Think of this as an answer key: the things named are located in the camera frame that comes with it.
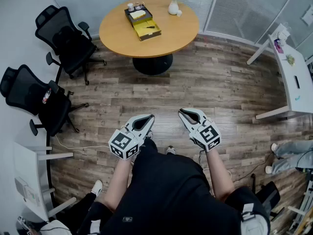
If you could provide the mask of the yellow and black tray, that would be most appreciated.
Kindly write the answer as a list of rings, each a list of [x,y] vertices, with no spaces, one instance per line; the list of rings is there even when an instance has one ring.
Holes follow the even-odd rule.
[[[160,36],[161,35],[161,29],[158,27],[158,25],[156,24],[156,22],[153,20],[153,16],[150,13],[150,11],[147,8],[142,8],[141,10],[145,10],[146,15],[145,17],[139,18],[137,20],[133,20],[130,16],[130,11],[128,11],[128,9],[125,9],[125,15],[127,17],[127,19],[129,20],[130,24],[132,25],[132,27],[134,28],[134,31],[137,33],[140,41],[144,41],[156,36]],[[154,29],[149,29],[149,28],[145,28],[148,26],[155,26]]]

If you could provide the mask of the yellow bread-shaped sponge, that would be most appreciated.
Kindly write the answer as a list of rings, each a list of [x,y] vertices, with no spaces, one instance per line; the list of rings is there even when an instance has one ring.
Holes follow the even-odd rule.
[[[145,10],[137,10],[137,11],[130,13],[130,16],[133,20],[137,20],[139,18],[145,17],[145,15],[146,15]]]

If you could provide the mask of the white metal rack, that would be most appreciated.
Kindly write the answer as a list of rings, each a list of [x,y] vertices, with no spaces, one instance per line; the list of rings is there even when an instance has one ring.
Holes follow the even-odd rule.
[[[299,208],[288,206],[288,210],[296,213],[287,235],[300,234],[305,227],[305,221],[313,214],[313,173],[310,175],[308,186],[304,192],[304,197]]]

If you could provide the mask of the white vase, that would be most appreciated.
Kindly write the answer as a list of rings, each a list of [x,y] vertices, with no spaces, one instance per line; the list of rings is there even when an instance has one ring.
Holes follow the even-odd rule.
[[[179,11],[178,1],[177,0],[171,0],[169,6],[168,6],[168,13],[171,15],[176,15]]]

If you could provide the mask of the black mesh office chair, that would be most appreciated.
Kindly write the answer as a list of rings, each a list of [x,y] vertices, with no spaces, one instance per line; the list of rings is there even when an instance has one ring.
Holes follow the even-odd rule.
[[[57,62],[49,52],[46,55],[47,63],[58,65],[71,79],[73,73],[82,68],[85,84],[88,85],[87,63],[107,64],[103,59],[91,58],[98,47],[92,43],[92,37],[88,31],[89,25],[86,22],[80,22],[78,23],[80,29],[77,29],[67,7],[48,6],[35,19],[35,24],[37,27],[35,36],[48,44],[60,60]]]
[[[52,92],[46,104],[42,99],[46,91],[51,88]],[[40,124],[30,120],[29,126],[33,135],[43,128],[49,136],[59,133],[65,122],[68,122],[76,133],[79,133],[69,113],[83,107],[89,107],[88,103],[73,106],[69,96],[74,92],[61,88],[55,81],[49,83],[41,81],[31,69],[23,64],[17,70],[8,67],[0,82],[0,93],[5,97],[6,104],[23,109],[34,116],[38,116]]]

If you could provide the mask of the white desk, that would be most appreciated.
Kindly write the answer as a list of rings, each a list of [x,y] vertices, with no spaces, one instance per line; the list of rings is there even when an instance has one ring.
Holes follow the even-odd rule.
[[[40,204],[35,206],[20,194],[19,196],[26,207],[44,221],[48,221],[76,202],[76,197],[72,197],[56,207],[49,204],[55,188],[50,183],[47,186],[43,184],[44,177],[48,176],[48,173],[45,172],[45,168],[48,168],[47,163],[51,160],[73,156],[72,152],[47,154],[47,151],[51,150],[50,146],[25,147],[19,143],[14,143],[13,150],[14,179],[21,177],[38,194]]]
[[[283,24],[268,35],[268,39],[261,47],[247,60],[246,64],[250,65],[260,54],[271,46],[279,66],[280,74],[284,82],[286,92],[287,105],[263,114],[256,115],[256,119],[270,118],[273,116],[281,116],[282,118],[295,118],[305,114],[313,114],[313,80],[304,60],[303,55],[296,49],[285,43],[290,33]],[[274,46],[274,40],[279,38],[284,51],[283,54],[277,52]],[[284,61],[287,54],[291,54],[295,58],[295,65],[292,67],[287,61]],[[297,76],[300,89],[297,88],[294,76]]]

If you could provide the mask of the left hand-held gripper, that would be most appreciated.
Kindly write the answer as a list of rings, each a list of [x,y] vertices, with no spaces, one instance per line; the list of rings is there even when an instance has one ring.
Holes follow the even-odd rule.
[[[144,137],[151,130],[155,121],[153,114],[142,114],[131,117],[121,130],[115,130],[109,139],[110,152],[127,160],[139,152]]]

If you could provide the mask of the person's black clothing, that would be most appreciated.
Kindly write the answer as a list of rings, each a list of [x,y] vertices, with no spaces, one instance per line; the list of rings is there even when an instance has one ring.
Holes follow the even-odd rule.
[[[94,203],[78,235],[269,235],[270,222],[256,195],[235,188],[215,198],[211,177],[192,159],[161,154],[146,139],[114,212]]]

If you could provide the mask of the round wooden table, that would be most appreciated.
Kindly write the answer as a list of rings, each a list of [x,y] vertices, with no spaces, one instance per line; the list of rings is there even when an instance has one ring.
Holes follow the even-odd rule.
[[[181,50],[196,37],[200,28],[199,19],[187,5],[180,3],[181,16],[170,15],[171,0],[137,0],[144,2],[152,14],[161,34],[141,41],[125,12],[128,2],[110,11],[99,28],[99,37],[109,50],[133,59],[137,71],[146,75],[159,75],[167,71],[173,62],[173,53]]]

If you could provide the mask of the bottle with red label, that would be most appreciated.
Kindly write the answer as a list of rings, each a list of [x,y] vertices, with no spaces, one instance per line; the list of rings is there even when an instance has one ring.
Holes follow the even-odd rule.
[[[43,103],[43,104],[46,104],[46,103],[47,103],[47,101],[48,101],[48,99],[49,99],[49,97],[50,97],[50,95],[51,95],[51,92],[52,92],[52,89],[51,89],[51,88],[49,88],[49,89],[46,91],[46,93],[45,93],[45,95],[44,95],[44,97],[43,97],[43,99],[42,99],[42,103]]]

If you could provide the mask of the white plastic device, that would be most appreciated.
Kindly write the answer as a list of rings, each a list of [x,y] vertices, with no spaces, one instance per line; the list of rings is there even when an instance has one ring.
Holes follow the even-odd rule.
[[[21,178],[15,178],[15,185],[18,193],[28,201],[32,202],[35,206],[39,206],[40,200],[38,194]]]

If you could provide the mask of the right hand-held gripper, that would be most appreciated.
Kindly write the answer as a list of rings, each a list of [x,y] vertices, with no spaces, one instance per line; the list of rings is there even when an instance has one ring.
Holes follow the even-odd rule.
[[[190,132],[190,139],[194,144],[208,153],[221,143],[221,133],[210,118],[202,110],[196,108],[181,108],[178,116],[186,129]]]

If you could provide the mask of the person's right forearm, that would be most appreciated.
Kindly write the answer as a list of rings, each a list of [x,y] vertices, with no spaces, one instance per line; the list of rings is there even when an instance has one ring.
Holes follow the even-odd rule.
[[[227,197],[235,190],[234,183],[216,149],[213,148],[207,152],[206,158],[215,198],[225,202]]]

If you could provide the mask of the purple item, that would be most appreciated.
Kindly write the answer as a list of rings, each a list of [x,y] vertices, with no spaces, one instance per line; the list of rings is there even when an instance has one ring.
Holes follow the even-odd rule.
[[[281,40],[279,38],[274,40],[274,46],[275,46],[278,53],[280,53],[280,54],[284,53],[282,46],[281,46]]]

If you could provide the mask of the person's left forearm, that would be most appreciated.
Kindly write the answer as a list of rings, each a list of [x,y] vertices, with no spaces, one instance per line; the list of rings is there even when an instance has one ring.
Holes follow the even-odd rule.
[[[114,169],[107,192],[105,193],[103,203],[112,212],[118,207],[123,195],[128,188],[129,174],[132,167],[132,160],[120,159]]]

